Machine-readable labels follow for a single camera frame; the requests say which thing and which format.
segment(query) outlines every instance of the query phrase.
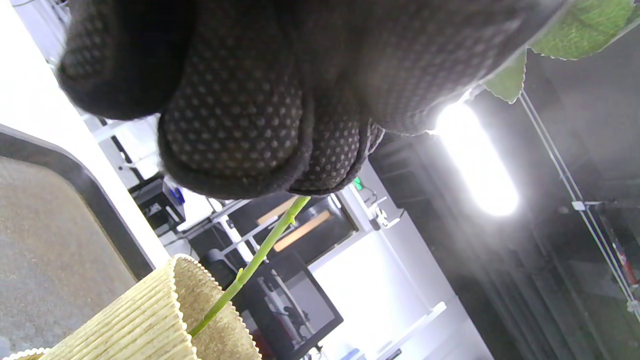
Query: green leaf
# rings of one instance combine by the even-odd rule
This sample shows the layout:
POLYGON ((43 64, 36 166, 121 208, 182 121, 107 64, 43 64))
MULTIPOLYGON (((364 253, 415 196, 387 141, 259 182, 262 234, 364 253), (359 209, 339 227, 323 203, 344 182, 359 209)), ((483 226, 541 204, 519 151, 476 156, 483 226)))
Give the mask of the green leaf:
POLYGON ((525 50, 513 58, 502 70, 485 81, 484 87, 502 100, 513 104, 522 91, 526 63, 527 51, 525 50))
POLYGON ((565 60, 593 55, 618 36, 634 8, 632 0, 577 0, 531 48, 565 60))
POLYGON ((634 11, 632 11, 631 15, 629 15, 629 17, 627 18, 627 23, 625 24, 625 26, 622 29, 620 29, 620 32, 618 33, 618 35, 616 37, 614 37, 607 44, 607 46, 611 45, 611 43, 613 43, 617 39, 621 38, 622 36, 624 36, 629 31, 633 30, 633 28, 636 27, 638 24, 640 24, 640 6, 636 5, 636 7, 634 8, 634 11))

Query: gray mat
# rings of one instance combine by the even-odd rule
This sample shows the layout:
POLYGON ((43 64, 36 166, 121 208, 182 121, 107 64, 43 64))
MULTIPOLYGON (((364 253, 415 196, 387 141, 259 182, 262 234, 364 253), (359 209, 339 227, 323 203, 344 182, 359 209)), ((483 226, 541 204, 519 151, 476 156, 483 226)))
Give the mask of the gray mat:
POLYGON ((134 283, 73 187, 0 157, 0 357, 54 346, 134 283))

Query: black glove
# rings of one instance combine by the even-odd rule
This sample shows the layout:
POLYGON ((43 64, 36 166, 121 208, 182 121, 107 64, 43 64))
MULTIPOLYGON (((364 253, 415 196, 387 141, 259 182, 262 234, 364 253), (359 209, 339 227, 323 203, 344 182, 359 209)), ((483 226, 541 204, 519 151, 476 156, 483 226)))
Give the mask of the black glove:
POLYGON ((164 169, 221 199, 319 195, 385 130, 433 128, 568 0, 74 0, 62 89, 108 119, 161 113, 164 169))

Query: black monitor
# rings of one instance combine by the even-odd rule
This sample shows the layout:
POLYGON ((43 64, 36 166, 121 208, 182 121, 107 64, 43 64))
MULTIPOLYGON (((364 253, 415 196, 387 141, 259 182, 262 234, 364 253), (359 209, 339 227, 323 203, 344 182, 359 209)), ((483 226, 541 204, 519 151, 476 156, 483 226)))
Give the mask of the black monitor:
POLYGON ((300 360, 343 321, 295 253, 262 264, 234 305, 265 360, 300 360))

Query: ceiling light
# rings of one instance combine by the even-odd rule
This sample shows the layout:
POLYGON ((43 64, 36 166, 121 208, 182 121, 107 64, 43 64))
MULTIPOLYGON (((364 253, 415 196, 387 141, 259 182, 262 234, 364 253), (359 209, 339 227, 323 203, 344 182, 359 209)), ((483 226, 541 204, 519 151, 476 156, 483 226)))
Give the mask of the ceiling light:
POLYGON ((442 139, 480 208, 496 216, 514 212, 518 193, 471 108, 462 102, 446 107, 434 133, 442 139))

